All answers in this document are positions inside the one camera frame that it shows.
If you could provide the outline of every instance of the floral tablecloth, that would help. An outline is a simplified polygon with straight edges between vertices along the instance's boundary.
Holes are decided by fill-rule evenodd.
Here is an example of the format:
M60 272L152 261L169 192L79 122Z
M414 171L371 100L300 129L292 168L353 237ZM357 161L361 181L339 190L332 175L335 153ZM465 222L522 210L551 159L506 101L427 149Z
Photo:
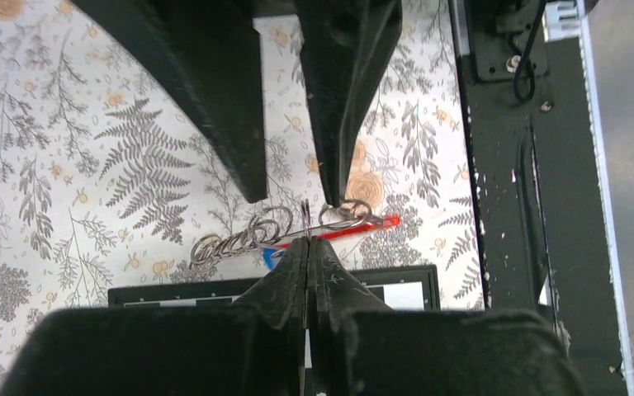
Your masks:
M481 309L447 2L404 3L402 38L348 184L348 196L404 222L335 248L353 269L436 264L443 308ZM266 205L322 205L297 20L255 26L270 198L250 205L197 129L99 26L66 1L0 0L0 380L51 310L105 306L117 286L262 276L256 257L199 276L187 267L191 246L240 231ZM153 126L135 130L135 119Z

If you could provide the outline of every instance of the black cable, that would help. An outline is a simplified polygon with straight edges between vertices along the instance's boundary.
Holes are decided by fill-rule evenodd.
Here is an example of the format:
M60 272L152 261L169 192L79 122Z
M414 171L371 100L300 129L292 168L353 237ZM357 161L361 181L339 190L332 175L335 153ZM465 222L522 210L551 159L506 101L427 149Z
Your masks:
M536 36L538 35L538 30L541 27L541 22L543 22L543 13L546 11L547 0L540 0L538 3L538 11L536 11L535 19L531 25L531 31L528 33L528 39L526 40L526 44L523 47L523 51L516 45L516 41L514 40L516 36L510 35L507 37L509 46L512 48L516 55L520 55L521 59L518 61L518 65L516 67L516 71L513 76L513 92L514 96L518 101L525 103L533 99L533 95L536 93L536 71L533 68L533 64L529 61L529 57L531 56L531 50L533 48L533 43L536 42ZM523 71L526 71L528 75L528 90L526 94L521 93L521 88L519 87L519 83L521 82L521 77Z

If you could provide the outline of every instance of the blue object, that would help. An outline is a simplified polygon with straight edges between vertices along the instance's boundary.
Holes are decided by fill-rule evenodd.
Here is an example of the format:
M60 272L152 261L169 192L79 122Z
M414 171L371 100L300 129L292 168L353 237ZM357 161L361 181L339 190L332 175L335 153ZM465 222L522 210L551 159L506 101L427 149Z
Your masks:
M281 260L281 257L283 257L284 252L278 253L277 257L272 257L273 253L275 252L276 249L263 249L263 262L266 263L266 266L269 270L276 268L276 264L278 264L278 262Z

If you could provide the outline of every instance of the screw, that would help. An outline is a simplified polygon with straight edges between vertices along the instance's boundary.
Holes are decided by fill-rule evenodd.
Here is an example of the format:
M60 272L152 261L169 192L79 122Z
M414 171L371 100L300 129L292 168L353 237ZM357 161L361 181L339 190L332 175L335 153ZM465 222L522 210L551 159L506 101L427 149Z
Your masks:
M553 108L553 102L552 101L544 101L541 104L541 111L544 113L547 113L548 111L552 110Z
M513 57L507 59L507 71L510 73L515 73L516 68L518 67L518 62L521 60L521 57L518 55L514 55Z

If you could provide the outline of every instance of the metal wire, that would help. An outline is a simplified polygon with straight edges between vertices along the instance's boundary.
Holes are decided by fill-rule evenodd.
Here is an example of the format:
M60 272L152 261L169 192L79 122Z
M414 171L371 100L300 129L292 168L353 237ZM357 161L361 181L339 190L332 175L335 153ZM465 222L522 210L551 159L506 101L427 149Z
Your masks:
M345 200L346 205L339 208L325 205L319 212L318 221L320 227L332 230L348 229L364 224L382 224L382 219L373 215L371 206L363 200ZM286 227L274 219L266 219L265 216L273 211L284 211L287 215ZM324 225L324 216L333 213L343 221L335 224ZM249 220L247 228L239 233L233 233L227 238L222 238L216 233L209 233L193 244L191 250L190 268L192 271L205 274L212 271L219 262L231 257L242 256L259 248L269 248L275 250L274 255L278 256L285 249L276 245L284 238L305 233L306 237L312 235L313 228L310 221L310 202L304 200L300 203L300 216L303 230L291 234L293 214L287 206L271 206L261 210Z

